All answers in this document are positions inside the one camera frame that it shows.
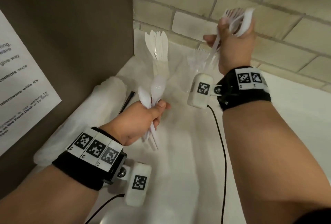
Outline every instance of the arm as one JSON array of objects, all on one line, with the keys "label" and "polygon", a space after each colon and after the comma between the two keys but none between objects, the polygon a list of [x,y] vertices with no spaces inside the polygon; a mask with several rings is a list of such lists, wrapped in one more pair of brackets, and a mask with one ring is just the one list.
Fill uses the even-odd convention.
[{"label": "arm", "polygon": [[[224,19],[219,70],[249,66],[254,22],[236,38]],[[212,45],[215,37],[206,35]],[[331,187],[317,161],[270,102],[246,103],[223,113],[226,143],[247,223],[294,223],[331,207]]]},{"label": "arm", "polygon": [[[149,129],[151,122],[156,127],[166,108],[170,105],[164,101],[151,109],[136,102],[100,128],[128,146]],[[0,200],[0,223],[83,223],[97,197],[97,191],[50,165]]]}]

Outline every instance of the wristband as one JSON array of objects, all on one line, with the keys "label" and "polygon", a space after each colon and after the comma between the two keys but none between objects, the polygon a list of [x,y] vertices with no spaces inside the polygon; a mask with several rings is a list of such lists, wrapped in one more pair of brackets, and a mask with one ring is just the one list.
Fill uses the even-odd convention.
[{"label": "wristband", "polygon": [[267,83],[255,67],[234,68],[217,84],[221,85],[217,100],[223,111],[252,101],[271,101]]},{"label": "wristband", "polygon": [[52,164],[74,180],[94,190],[112,184],[127,154],[113,136],[88,128]]}]

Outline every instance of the forearm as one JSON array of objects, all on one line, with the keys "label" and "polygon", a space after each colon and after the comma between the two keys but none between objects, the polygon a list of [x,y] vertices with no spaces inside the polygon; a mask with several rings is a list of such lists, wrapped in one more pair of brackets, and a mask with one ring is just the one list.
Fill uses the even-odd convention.
[{"label": "forearm", "polygon": [[83,223],[98,192],[48,166],[0,201],[1,223]]},{"label": "forearm", "polygon": [[310,209],[331,206],[325,174],[270,102],[228,109],[223,124],[248,223],[292,223]]}]

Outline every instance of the brown wall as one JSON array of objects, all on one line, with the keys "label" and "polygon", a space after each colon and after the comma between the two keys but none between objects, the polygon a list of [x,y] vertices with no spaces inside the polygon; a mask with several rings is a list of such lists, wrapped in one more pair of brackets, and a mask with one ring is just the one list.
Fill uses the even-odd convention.
[{"label": "brown wall", "polygon": [[0,0],[0,9],[62,99],[0,157],[2,198],[93,87],[133,55],[133,31],[132,0]]}]

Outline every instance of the hand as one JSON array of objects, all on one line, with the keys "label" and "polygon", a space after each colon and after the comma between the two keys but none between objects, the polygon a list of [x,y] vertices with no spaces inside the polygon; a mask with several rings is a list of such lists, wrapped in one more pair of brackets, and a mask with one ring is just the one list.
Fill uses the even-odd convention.
[{"label": "hand", "polygon": [[111,122],[99,128],[112,135],[123,146],[129,146],[147,132],[151,122],[153,122],[156,129],[164,110],[170,108],[171,105],[163,100],[160,100],[150,109],[137,101]]},{"label": "hand", "polygon": [[[228,18],[221,18],[217,25],[221,38],[218,69],[223,75],[226,75],[228,71],[236,67],[250,66],[256,38],[254,19],[252,19],[249,29],[240,37],[236,37],[229,32],[227,20]],[[203,39],[212,47],[216,40],[216,35],[204,35]]]}]

